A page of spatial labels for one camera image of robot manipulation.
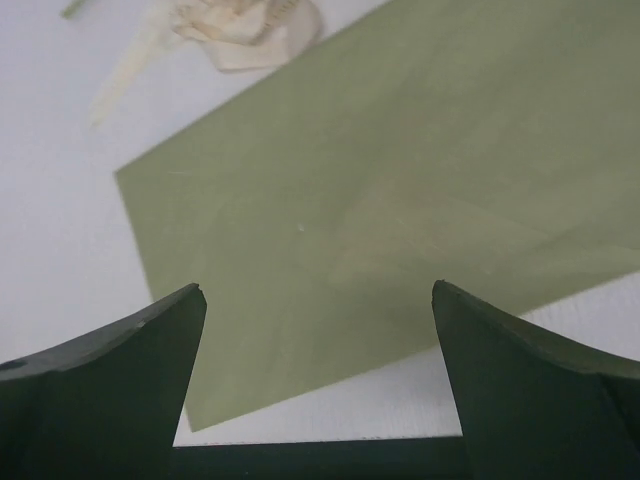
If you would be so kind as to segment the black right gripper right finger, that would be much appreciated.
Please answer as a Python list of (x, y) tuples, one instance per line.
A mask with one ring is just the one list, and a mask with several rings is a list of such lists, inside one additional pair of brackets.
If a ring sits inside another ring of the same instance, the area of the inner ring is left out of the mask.
[(432, 289), (437, 335), (477, 479), (636, 479), (639, 364)]

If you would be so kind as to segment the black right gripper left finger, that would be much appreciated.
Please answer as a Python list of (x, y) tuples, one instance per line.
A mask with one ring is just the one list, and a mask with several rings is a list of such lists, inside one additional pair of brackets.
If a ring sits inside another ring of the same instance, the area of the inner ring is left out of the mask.
[(164, 477), (205, 315), (203, 292), (189, 284), (2, 363), (2, 478)]

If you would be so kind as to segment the green and orange wrapping paper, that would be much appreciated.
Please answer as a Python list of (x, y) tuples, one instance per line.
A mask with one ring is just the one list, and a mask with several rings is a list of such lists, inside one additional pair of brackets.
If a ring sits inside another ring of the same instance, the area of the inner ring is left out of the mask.
[(393, 1), (123, 167), (155, 298), (200, 285), (199, 431), (639, 268), (639, 5)]

